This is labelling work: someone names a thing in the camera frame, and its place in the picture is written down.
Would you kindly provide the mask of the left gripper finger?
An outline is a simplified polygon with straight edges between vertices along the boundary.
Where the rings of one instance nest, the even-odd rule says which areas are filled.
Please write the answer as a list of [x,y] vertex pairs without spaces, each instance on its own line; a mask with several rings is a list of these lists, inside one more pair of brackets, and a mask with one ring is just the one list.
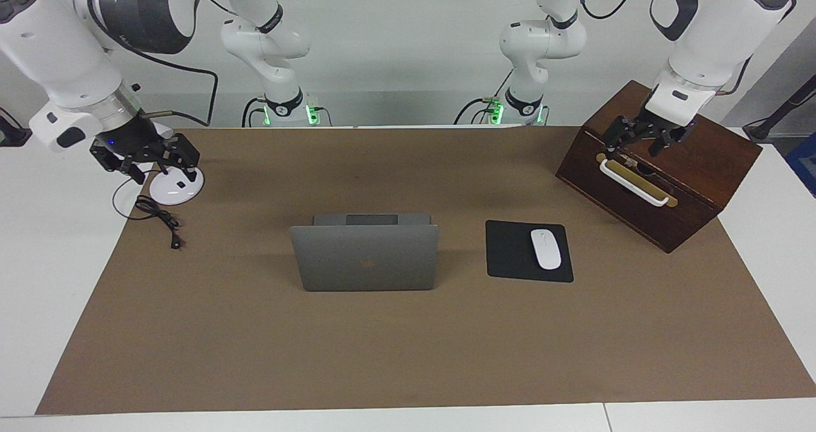
[[651,156],[656,158],[666,148],[671,147],[686,140],[692,132],[691,129],[661,129],[655,136],[655,141],[651,145]]
[[621,148],[635,140],[635,123],[629,119],[615,119],[603,133],[604,154],[616,155]]

